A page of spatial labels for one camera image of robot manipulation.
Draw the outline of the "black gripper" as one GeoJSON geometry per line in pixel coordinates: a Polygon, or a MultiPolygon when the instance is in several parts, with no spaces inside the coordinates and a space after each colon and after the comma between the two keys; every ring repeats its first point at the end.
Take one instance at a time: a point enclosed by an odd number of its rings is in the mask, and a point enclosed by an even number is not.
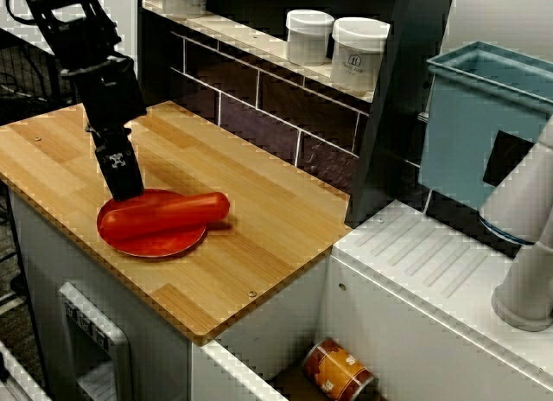
{"type": "Polygon", "coordinates": [[[63,69],[75,84],[86,110],[95,156],[114,201],[143,194],[143,179],[129,139],[131,120],[146,114],[131,57],[111,55],[104,62],[80,69],[63,69]]]}

